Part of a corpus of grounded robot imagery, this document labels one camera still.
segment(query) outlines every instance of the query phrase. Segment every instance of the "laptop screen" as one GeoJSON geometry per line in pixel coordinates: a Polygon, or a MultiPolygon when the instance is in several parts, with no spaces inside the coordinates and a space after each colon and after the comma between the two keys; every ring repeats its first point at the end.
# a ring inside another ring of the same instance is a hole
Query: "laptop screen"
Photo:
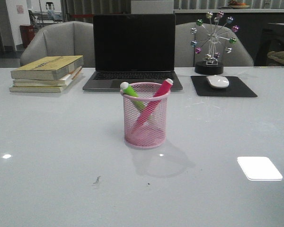
{"type": "Polygon", "coordinates": [[[173,71],[175,15],[94,16],[96,71],[173,71]]]}

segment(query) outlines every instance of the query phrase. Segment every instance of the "green marker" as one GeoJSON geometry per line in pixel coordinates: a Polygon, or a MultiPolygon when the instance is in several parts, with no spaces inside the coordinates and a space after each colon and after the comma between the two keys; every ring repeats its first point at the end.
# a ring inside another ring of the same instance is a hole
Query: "green marker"
{"type": "MultiPolygon", "coordinates": [[[[127,82],[122,82],[120,84],[120,88],[124,92],[124,94],[127,94],[132,97],[139,97],[137,93],[135,92],[135,90],[132,88],[132,86],[130,86],[129,83],[127,82]]],[[[137,108],[137,110],[139,110],[140,112],[144,110],[145,108],[143,102],[141,101],[133,101],[133,104],[137,108]]]]}

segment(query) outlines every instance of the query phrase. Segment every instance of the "stack of books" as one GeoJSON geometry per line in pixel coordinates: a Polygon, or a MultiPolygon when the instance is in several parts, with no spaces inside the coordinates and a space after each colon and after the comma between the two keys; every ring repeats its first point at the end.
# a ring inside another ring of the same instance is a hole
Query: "stack of books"
{"type": "Polygon", "coordinates": [[[11,71],[11,92],[62,92],[80,74],[83,56],[49,56],[11,71]]]}

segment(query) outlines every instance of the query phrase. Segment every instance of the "black mouse pad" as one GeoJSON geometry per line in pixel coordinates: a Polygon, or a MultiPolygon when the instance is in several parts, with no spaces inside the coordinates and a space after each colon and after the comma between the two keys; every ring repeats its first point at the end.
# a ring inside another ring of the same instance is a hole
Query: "black mouse pad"
{"type": "Polygon", "coordinates": [[[195,90],[199,96],[222,97],[257,97],[257,95],[238,77],[226,77],[229,81],[227,88],[212,88],[206,76],[191,76],[195,90]]]}

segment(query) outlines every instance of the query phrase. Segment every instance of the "ferris wheel ornament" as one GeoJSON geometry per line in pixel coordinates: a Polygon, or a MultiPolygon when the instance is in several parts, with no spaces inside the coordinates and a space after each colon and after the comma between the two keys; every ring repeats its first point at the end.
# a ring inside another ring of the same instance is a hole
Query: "ferris wheel ornament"
{"type": "Polygon", "coordinates": [[[195,49],[196,54],[201,54],[203,51],[203,46],[205,44],[209,44],[208,47],[208,53],[204,55],[203,61],[196,62],[195,64],[195,72],[200,74],[206,74],[206,75],[217,75],[223,73],[223,64],[221,62],[218,62],[218,59],[221,55],[217,51],[216,45],[222,45],[224,47],[224,51],[226,54],[231,53],[232,47],[231,45],[236,43],[236,38],[225,38],[223,37],[224,34],[228,32],[237,32],[239,30],[238,25],[234,25],[231,27],[231,30],[229,31],[223,31],[221,30],[223,27],[225,27],[227,24],[231,24],[233,22],[233,17],[227,17],[225,24],[223,26],[218,26],[220,20],[224,17],[224,12],[220,11],[216,14],[216,17],[213,18],[212,12],[206,13],[206,18],[210,21],[210,31],[208,31],[205,26],[203,25],[203,20],[199,19],[196,21],[196,26],[191,28],[191,34],[195,35],[198,32],[198,28],[202,26],[206,31],[206,39],[197,41],[193,40],[190,42],[190,45],[195,49]],[[230,46],[224,46],[221,39],[228,40],[228,43],[230,46]]]}

